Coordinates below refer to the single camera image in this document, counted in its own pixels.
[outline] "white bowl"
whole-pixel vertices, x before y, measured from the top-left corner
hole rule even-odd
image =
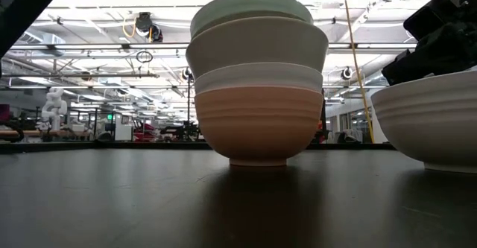
[[[214,0],[195,14],[191,38],[221,23],[255,16],[290,17],[313,24],[308,9],[296,0]]]
[[[230,21],[195,37],[186,51],[196,79],[212,70],[244,63],[292,63],[321,72],[328,38],[320,28],[284,17]]]
[[[246,86],[279,86],[321,93],[323,75],[316,69],[289,63],[247,63],[226,66],[200,76],[195,93]]]
[[[477,174],[477,71],[402,83],[371,100],[397,150],[428,169]]]

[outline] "bowl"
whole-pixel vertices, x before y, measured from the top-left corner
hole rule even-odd
[[[196,94],[237,86],[296,87],[321,92],[323,75],[288,63],[248,63],[212,70],[194,82]]]
[[[320,28],[283,17],[230,21],[195,37],[186,51],[194,78],[244,63],[292,63],[321,72],[328,39]]]
[[[231,165],[281,166],[315,136],[321,93],[284,87],[235,87],[195,96],[200,131]]]
[[[477,71],[398,84],[371,96],[382,132],[428,169],[477,174]]]
[[[283,16],[313,24],[308,9],[296,0],[214,0],[195,14],[191,38],[216,25],[255,16]]]

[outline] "dark table surface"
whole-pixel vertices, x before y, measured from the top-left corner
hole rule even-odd
[[[0,156],[0,247],[477,247],[477,176],[396,151],[231,168],[208,150]]]

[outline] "ceramic bowl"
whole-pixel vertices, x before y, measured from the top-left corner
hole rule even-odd
[[[382,132],[428,169],[477,174],[477,71],[402,83],[371,96]]]
[[[238,86],[296,87],[321,92],[323,75],[288,63],[248,63],[212,70],[194,82],[196,94]]]
[[[230,21],[195,37],[186,51],[192,74],[244,63],[278,62],[321,72],[328,39],[320,28],[296,19],[253,17]]]
[[[216,25],[255,16],[282,16],[313,24],[308,9],[296,0],[214,0],[195,14],[191,38]]]
[[[323,96],[283,87],[236,87],[195,96],[200,131],[230,164],[280,166],[313,139]]]

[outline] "bowl base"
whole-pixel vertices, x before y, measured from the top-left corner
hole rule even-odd
[[[257,161],[250,159],[230,159],[230,165],[249,167],[276,167],[286,166],[286,159]]]
[[[424,162],[426,170],[448,171],[456,173],[477,174],[477,166],[463,166],[463,165],[439,165],[434,163]]]

